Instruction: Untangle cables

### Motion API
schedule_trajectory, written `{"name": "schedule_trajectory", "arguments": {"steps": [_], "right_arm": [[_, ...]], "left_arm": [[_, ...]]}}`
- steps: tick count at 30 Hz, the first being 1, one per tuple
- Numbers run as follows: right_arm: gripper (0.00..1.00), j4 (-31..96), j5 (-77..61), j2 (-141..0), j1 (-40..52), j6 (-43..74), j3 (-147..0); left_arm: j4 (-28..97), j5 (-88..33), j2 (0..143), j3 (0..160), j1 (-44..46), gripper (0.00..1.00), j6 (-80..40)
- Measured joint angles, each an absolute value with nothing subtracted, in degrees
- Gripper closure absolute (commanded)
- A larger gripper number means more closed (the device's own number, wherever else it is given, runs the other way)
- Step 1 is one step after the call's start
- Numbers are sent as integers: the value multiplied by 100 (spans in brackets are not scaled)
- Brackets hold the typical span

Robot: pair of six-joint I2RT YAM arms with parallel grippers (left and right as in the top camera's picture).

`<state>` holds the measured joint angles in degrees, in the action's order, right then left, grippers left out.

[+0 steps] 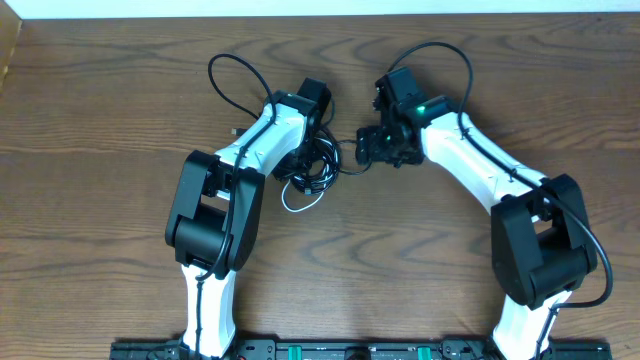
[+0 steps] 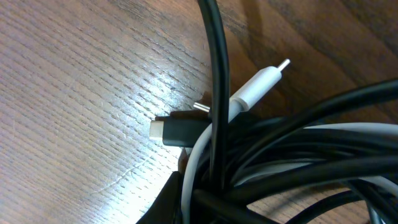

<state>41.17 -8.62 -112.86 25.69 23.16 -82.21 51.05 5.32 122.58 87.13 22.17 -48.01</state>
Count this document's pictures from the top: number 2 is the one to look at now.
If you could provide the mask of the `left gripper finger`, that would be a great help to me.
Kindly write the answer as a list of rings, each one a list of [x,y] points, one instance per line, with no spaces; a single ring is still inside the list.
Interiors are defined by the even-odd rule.
[[[172,172],[168,181],[137,224],[176,224],[182,222],[180,201],[183,176]]]

